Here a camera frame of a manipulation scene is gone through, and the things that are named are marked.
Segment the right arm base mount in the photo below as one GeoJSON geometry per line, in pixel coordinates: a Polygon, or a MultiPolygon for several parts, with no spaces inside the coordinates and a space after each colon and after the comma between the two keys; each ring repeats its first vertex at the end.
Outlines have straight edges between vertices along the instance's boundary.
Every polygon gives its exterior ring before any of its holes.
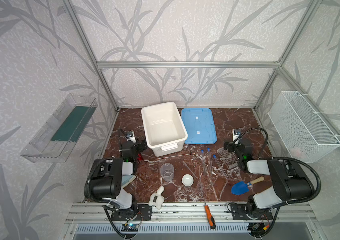
{"type": "Polygon", "coordinates": [[[259,209],[251,203],[228,203],[227,209],[233,220],[273,220],[271,209],[259,209]]]}

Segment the clear acrylic test tube rack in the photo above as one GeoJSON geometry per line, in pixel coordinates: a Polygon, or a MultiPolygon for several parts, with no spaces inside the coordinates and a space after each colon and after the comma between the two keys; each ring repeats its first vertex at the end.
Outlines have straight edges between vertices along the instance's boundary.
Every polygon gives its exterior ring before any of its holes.
{"type": "Polygon", "coordinates": [[[217,150],[220,161],[229,169],[232,170],[238,167],[238,160],[234,153],[229,153],[224,148],[217,150]]]}

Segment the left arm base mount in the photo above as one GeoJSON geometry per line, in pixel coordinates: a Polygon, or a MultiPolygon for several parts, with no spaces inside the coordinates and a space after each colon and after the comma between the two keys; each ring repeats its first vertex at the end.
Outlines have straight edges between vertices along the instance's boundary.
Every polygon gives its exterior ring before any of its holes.
{"type": "Polygon", "coordinates": [[[112,212],[111,219],[113,221],[150,221],[152,213],[152,206],[148,204],[137,204],[129,209],[112,212]]]}

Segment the clear plastic measuring beaker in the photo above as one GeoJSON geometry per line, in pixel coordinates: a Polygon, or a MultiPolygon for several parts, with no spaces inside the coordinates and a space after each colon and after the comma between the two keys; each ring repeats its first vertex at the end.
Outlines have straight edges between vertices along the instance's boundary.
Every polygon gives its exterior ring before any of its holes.
{"type": "Polygon", "coordinates": [[[163,164],[160,167],[160,174],[163,181],[172,182],[174,178],[174,166],[170,163],[163,164]]]}

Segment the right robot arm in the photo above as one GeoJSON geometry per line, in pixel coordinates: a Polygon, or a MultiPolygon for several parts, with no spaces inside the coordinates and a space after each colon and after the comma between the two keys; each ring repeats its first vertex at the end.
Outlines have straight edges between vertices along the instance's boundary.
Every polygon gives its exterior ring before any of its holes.
{"type": "Polygon", "coordinates": [[[252,156],[252,145],[247,139],[225,140],[223,149],[237,156],[241,170],[250,174],[270,176],[272,186],[248,198],[246,210],[249,214],[309,202],[321,191],[319,174],[305,162],[289,157],[255,160],[252,156]]]}

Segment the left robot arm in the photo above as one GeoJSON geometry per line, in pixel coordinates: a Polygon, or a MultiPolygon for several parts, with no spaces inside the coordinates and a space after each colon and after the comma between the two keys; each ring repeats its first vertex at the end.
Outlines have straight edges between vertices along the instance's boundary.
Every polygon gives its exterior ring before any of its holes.
{"type": "Polygon", "coordinates": [[[133,176],[143,160],[142,152],[148,148],[147,142],[127,141],[120,145],[119,158],[108,157],[95,160],[84,186],[87,200],[106,204],[109,211],[122,213],[138,212],[137,201],[122,187],[124,176],[133,176]]]}

